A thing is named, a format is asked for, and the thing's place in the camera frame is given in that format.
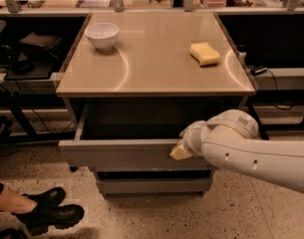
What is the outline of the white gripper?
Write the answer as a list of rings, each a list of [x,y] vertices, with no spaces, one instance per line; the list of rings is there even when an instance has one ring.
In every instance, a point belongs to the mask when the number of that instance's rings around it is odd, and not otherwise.
[[[172,149],[169,155],[175,160],[203,156],[201,146],[207,136],[208,126],[206,121],[195,121],[181,133],[181,141]]]

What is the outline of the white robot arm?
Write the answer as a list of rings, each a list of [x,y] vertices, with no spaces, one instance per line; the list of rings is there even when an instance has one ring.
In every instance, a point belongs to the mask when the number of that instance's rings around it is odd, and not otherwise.
[[[198,120],[183,130],[169,154],[200,156],[209,164],[304,193],[304,140],[259,139],[258,123],[240,110]]]

